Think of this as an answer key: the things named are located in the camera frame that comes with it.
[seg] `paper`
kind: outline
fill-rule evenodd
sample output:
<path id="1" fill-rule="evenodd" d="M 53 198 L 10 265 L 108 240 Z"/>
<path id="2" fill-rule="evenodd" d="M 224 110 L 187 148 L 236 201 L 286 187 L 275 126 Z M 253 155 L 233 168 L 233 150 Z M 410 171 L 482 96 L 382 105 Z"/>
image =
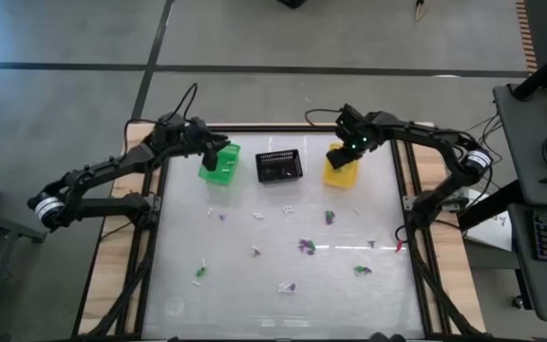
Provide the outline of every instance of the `paper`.
<path id="1" fill-rule="evenodd" d="M 477 198 L 480 194 L 479 191 L 468 189 L 466 195 L 470 199 L 470 203 L 472 203 L 473 199 Z M 488 195 L 484 194 L 481 200 L 487 197 Z M 510 223 L 508 212 L 495 215 L 476 227 L 469 229 L 465 238 L 512 252 L 512 224 Z"/>

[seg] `green basket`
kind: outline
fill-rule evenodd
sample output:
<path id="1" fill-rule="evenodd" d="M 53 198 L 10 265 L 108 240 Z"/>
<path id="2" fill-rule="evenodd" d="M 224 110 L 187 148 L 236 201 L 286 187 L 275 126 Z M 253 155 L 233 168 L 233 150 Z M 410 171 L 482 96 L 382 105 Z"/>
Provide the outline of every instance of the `green basket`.
<path id="1" fill-rule="evenodd" d="M 199 176 L 207 181 L 229 185 L 234 176 L 234 171 L 236 171 L 236 164 L 239 159 L 239 145 L 230 143 L 218 151 L 217 156 L 217 169 L 211 172 L 202 165 L 199 169 Z"/>

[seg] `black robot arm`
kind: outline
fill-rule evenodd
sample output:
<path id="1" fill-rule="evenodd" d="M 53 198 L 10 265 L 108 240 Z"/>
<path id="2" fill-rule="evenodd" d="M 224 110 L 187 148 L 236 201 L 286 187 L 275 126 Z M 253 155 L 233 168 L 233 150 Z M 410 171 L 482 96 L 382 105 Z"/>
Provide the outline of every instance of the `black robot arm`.
<path id="1" fill-rule="evenodd" d="M 227 136 L 212 133 L 199 118 L 186 122 L 179 115 L 166 114 L 138 146 L 121 157 L 109 157 L 108 161 L 67 172 L 29 199 L 28 207 L 51 231 L 67 227 L 74 220 L 117 215 L 148 228 L 155 219 L 151 217 L 151 205 L 141 194 L 131 193 L 120 199 L 83 199 L 85 192 L 131 173 L 155 170 L 171 157 L 203 154 L 202 164 L 214 170 L 217 152 L 229 143 Z"/>
<path id="2" fill-rule="evenodd" d="M 373 151 L 389 140 L 416 143 L 441 153 L 449 176 L 434 190 L 424 191 L 413 201 L 409 218 L 416 227 L 428 227 L 440 214 L 446 198 L 464 186 L 477 183 L 491 166 L 486 150 L 456 130 L 403 122 L 384 111 L 363 116 L 348 104 L 341 108 L 336 123 L 335 132 L 343 146 L 327 154 L 335 169 L 360 159 L 366 151 Z M 457 147 L 467 151 L 461 159 L 455 156 Z"/>

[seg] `concrete floor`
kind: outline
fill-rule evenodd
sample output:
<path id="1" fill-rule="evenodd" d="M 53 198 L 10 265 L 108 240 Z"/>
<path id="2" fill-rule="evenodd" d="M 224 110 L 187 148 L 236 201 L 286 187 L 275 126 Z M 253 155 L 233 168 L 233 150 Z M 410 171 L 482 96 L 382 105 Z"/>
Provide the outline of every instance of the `concrete floor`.
<path id="1" fill-rule="evenodd" d="M 146 64 L 164 3 L 0 0 L 0 62 Z M 309 0 L 292 11 L 274 0 L 177 0 L 159 63 L 525 69 L 514 0 L 437 1 L 418 25 L 412 4 Z M 119 153 L 141 78 L 130 71 L 0 70 L 0 214 L 39 225 L 25 206 L 29 196 L 70 168 Z M 199 94 L 191 114 L 211 123 L 301 122 L 305 109 L 350 103 L 465 129 L 495 114 L 493 86 L 520 79 L 157 72 L 142 116 L 170 110 L 193 82 Z M 503 133 L 489 142 L 505 158 L 494 177 L 504 185 L 515 173 Z M 18 245 L 0 298 L 0 334 L 23 341 L 70 335 L 100 224 L 89 219 L 44 245 Z M 489 332 L 547 336 L 547 323 L 508 307 L 518 293 L 512 271 L 476 270 L 474 278 Z"/>

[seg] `plastic basket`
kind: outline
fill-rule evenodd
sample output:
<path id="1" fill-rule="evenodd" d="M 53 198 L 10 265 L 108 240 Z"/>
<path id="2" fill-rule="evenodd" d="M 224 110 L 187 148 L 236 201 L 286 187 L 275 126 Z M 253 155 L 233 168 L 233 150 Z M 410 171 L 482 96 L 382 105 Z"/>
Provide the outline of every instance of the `plastic basket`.
<path id="1" fill-rule="evenodd" d="M 303 177 L 298 150 L 259 153 L 255 158 L 256 174 L 262 183 L 294 181 Z"/>
<path id="2" fill-rule="evenodd" d="M 329 151 L 341 147 L 340 143 L 331 143 Z M 358 161 L 352 161 L 338 169 L 333 169 L 330 161 L 326 160 L 324 165 L 324 177 L 322 178 L 325 184 L 350 189 L 356 184 L 358 178 Z"/>
<path id="3" fill-rule="evenodd" d="M 218 151 L 217 156 L 217 169 L 208 171 L 202 165 L 199 169 L 199 176 L 207 181 L 229 185 L 236 171 L 236 164 L 239 159 L 239 145 L 230 143 Z"/>

